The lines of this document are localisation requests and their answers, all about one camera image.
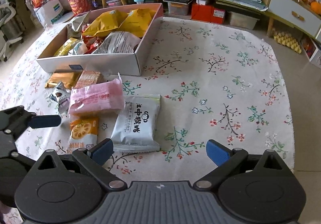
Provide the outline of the orange lotus chip bag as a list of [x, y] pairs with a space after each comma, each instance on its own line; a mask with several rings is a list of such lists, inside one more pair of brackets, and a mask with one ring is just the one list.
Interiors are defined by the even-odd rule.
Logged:
[[98, 117], [83, 117], [70, 123], [71, 134], [67, 143], [67, 154], [85, 148], [91, 149], [97, 144]]

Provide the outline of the pink wafer package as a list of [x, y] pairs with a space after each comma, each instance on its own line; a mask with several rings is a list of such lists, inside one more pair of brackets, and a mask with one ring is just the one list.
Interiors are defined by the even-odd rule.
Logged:
[[125, 99], [122, 87], [122, 78], [118, 74], [117, 78], [108, 82], [72, 89], [68, 114], [85, 116], [123, 110]]

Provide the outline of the clear blue-label snack packet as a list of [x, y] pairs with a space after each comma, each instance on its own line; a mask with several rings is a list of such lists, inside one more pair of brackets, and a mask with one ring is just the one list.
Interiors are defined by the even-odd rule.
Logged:
[[82, 55], [87, 52], [86, 44], [83, 40], [69, 38], [53, 55], [54, 57], [66, 55]]

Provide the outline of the red printed barrel bag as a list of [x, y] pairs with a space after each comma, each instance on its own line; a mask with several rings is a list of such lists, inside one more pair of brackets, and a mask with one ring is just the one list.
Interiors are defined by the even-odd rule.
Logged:
[[88, 12], [92, 9], [91, 0], [67, 0], [74, 16]]

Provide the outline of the pink cardboard box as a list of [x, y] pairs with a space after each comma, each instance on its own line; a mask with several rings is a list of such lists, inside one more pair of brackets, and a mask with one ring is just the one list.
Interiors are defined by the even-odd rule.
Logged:
[[127, 76], [140, 76], [150, 53], [152, 40], [156, 37], [161, 24], [163, 17], [163, 5], [161, 3], [123, 5], [94, 10], [90, 12], [87, 25], [89, 26], [104, 12], [119, 10], [129, 13], [134, 9], [152, 9], [156, 13], [145, 35], [140, 38], [141, 41], [133, 54], [82, 54], [54, 57], [55, 52], [68, 40], [67, 26], [65, 26], [50, 40], [49, 45], [39, 55], [37, 59], [38, 64], [47, 73], [88, 70]]

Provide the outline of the grey chinese snack bag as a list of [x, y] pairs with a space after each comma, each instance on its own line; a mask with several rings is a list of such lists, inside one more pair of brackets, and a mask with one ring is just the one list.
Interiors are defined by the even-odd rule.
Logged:
[[111, 135], [114, 151], [158, 151], [160, 145], [154, 140], [154, 130], [160, 107], [160, 95], [125, 96], [125, 108], [118, 114]]

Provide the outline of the floral tablecloth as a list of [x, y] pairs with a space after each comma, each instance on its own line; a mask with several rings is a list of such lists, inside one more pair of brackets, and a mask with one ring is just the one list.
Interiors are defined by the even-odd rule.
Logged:
[[[268, 44], [222, 25], [165, 18], [142, 74], [122, 80], [125, 96], [160, 95], [154, 130], [160, 149], [113, 153], [103, 167], [127, 189], [105, 190], [62, 164], [68, 124], [28, 130], [17, 148], [37, 163], [23, 189], [25, 203], [4, 215], [5, 223], [289, 223], [299, 217], [305, 194], [292, 174], [290, 102]], [[193, 184], [217, 168], [206, 154], [209, 140], [249, 155], [217, 189], [198, 191]]]

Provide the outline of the yellow egg tray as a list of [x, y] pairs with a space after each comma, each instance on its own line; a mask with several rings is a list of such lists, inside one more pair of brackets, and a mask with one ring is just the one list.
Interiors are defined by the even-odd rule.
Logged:
[[298, 54], [301, 54], [302, 49], [300, 47], [299, 41], [292, 36], [289, 32], [278, 31], [275, 28], [272, 29], [273, 39], [283, 46], [290, 48]]

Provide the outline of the gold biscuit bar package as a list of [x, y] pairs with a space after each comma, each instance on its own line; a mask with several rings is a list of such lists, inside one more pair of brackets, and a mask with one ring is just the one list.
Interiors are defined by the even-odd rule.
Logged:
[[72, 89], [79, 77], [81, 72], [55, 72], [53, 73], [45, 84], [45, 88], [54, 88], [61, 81], [65, 88]]

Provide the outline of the yellow waffle sandwich bag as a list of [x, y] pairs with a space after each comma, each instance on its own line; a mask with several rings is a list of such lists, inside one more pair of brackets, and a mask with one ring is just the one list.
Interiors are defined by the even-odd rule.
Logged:
[[104, 12], [82, 32], [82, 36], [106, 37], [111, 32], [120, 28], [127, 17], [128, 13], [119, 10]]

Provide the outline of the white green-print snack bag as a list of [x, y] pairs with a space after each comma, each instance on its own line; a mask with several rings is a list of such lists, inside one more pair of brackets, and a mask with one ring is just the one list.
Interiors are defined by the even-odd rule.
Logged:
[[111, 32], [92, 54], [133, 54], [140, 41], [130, 32]]

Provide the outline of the yellow snack bag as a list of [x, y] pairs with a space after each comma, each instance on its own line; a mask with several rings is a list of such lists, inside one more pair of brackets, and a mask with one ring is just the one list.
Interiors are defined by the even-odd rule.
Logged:
[[131, 10], [118, 28], [118, 31], [129, 32], [138, 38], [142, 38], [152, 22], [155, 13], [152, 9]]

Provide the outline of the red snack packet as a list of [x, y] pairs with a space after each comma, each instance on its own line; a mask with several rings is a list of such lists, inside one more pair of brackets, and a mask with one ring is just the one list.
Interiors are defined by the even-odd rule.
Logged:
[[82, 36], [82, 40], [86, 46], [86, 51], [84, 52], [84, 54], [92, 54], [103, 43], [104, 38]]

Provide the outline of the white office chair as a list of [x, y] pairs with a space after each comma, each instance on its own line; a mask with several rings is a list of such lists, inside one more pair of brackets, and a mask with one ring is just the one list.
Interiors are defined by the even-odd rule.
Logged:
[[11, 3], [1, 4], [1, 61], [6, 62], [7, 51], [15, 43], [22, 44], [23, 32], [15, 20], [16, 10]]

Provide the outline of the white triangular snack bag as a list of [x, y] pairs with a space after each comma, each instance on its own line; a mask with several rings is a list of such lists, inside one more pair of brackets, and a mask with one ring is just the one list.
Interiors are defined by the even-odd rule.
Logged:
[[80, 38], [83, 25], [88, 23], [89, 15], [90, 11], [77, 15], [67, 24], [67, 39]]

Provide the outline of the brown cracker pack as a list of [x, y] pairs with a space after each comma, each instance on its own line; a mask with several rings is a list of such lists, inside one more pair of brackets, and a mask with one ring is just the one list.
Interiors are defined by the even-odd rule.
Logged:
[[83, 71], [77, 83], [73, 87], [79, 89], [93, 84], [99, 84], [103, 81], [103, 75], [96, 71]]

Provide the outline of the red storage box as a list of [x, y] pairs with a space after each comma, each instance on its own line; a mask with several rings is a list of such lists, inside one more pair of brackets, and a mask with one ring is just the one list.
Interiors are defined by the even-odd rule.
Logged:
[[223, 24], [225, 19], [225, 11], [218, 9], [212, 5], [192, 5], [192, 20]]

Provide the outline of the white paper shopping bag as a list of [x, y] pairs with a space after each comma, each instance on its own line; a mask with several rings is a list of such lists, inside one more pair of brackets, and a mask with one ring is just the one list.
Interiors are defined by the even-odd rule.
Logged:
[[56, 23], [65, 12], [59, 0], [30, 0], [30, 2], [44, 28], [47, 25]]

